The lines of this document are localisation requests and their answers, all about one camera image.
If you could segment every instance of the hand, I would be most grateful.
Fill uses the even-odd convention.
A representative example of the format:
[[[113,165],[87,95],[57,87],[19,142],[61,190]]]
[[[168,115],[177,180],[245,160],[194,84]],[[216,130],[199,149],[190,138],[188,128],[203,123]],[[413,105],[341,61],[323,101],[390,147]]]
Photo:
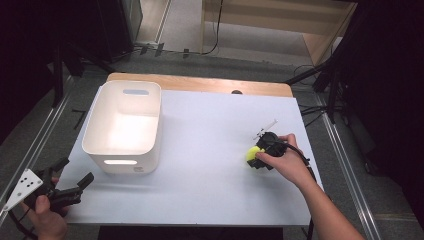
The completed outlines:
[[[288,144],[299,149],[294,134],[280,136],[279,139],[287,141]],[[311,174],[299,154],[290,148],[287,148],[286,153],[282,157],[272,157],[267,153],[258,152],[256,153],[256,158],[274,167],[281,175],[294,183],[297,187],[300,187],[304,182],[313,181]]]
[[[52,181],[56,184],[59,179],[53,178]],[[22,203],[24,211],[28,210],[28,206]],[[40,240],[56,240],[65,239],[68,225],[58,213],[50,211],[50,201],[45,195],[37,197],[35,202],[35,211],[28,211],[28,218],[34,224],[37,231],[38,239]]]

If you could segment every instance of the yellow object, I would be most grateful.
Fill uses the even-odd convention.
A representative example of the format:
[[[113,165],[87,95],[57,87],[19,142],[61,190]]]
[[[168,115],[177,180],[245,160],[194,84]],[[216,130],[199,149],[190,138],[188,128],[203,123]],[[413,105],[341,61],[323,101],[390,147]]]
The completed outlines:
[[[246,161],[255,159],[255,154],[257,152],[265,152],[265,149],[260,149],[258,146],[251,147],[246,154]]]

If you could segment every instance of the forearm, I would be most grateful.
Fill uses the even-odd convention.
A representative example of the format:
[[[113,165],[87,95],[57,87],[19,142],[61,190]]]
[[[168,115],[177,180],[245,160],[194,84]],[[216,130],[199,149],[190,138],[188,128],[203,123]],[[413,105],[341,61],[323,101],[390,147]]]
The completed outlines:
[[[298,186],[305,197],[319,239],[364,239],[313,181]]]

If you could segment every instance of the white storage bin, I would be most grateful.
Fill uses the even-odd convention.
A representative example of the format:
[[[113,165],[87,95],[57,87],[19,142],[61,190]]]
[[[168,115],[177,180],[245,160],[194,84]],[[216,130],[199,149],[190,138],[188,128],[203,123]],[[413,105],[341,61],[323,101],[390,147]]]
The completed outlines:
[[[106,82],[95,99],[82,148],[107,173],[149,173],[159,161],[161,88]]]

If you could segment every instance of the white table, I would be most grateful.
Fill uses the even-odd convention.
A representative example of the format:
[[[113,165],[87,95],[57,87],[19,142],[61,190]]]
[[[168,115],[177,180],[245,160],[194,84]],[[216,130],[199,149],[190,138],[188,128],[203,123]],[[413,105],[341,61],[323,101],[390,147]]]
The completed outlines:
[[[145,176],[104,173],[82,150],[87,119],[69,156],[59,189],[94,182],[67,221],[99,225],[308,225],[299,190],[276,170],[252,169],[245,153],[274,119],[279,135],[295,133],[321,179],[295,98],[164,90],[158,168]]]

